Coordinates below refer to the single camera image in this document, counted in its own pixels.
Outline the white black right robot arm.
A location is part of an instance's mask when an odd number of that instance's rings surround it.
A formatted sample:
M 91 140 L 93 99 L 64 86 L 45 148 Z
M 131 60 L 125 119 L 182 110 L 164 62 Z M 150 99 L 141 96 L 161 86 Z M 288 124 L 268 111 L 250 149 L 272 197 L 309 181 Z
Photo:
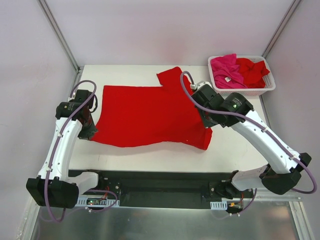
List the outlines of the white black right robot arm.
M 308 153 L 298 153 L 285 144 L 240 93 L 233 92 L 223 98 L 208 82 L 191 84 L 190 87 L 191 98 L 205 127 L 232 128 L 267 161 L 266 165 L 256 169 L 234 171 L 230 179 L 216 187 L 217 194 L 232 199 L 242 191 L 255 188 L 265 188 L 277 195 L 296 191 L 301 172 L 312 159 Z

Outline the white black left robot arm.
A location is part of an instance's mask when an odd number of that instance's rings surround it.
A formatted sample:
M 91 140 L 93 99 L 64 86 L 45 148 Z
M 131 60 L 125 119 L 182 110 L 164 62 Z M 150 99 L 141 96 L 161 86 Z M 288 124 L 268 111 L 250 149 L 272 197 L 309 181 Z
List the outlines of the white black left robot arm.
M 72 209 L 78 197 L 88 190 L 99 195 L 106 182 L 96 172 L 84 171 L 69 176 L 70 160 L 77 139 L 91 140 L 97 132 L 91 108 L 94 93 L 79 89 L 75 97 L 56 108 L 55 132 L 49 153 L 35 178 L 29 178 L 26 189 L 39 206 Z

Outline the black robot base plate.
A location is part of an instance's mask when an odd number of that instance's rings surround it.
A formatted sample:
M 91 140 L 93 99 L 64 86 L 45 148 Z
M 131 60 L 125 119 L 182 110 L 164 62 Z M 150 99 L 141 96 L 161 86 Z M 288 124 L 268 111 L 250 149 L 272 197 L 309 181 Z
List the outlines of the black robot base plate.
M 96 170 L 92 196 L 107 190 L 121 207 L 209 209 L 223 199 L 216 191 L 230 173 Z

